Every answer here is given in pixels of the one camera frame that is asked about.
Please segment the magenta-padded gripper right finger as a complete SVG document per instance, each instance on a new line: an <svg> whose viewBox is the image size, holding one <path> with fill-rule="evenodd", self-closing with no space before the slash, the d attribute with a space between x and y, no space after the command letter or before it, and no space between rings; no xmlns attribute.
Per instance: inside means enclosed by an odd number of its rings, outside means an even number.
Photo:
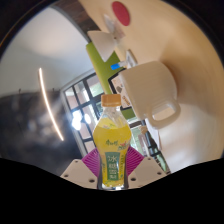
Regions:
<svg viewBox="0 0 224 224"><path fill-rule="evenodd" d="M152 157L144 157L130 147L126 155L126 178L129 188L143 187L166 174Z"/></svg>

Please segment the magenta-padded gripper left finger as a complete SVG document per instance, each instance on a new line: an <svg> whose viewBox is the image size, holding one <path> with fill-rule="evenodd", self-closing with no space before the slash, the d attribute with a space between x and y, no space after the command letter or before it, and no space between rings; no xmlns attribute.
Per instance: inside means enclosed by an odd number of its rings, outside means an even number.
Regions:
<svg viewBox="0 0 224 224"><path fill-rule="evenodd" d="M84 188L96 189L100 175L100 156L93 149L82 159L74 159L61 177Z"/></svg>

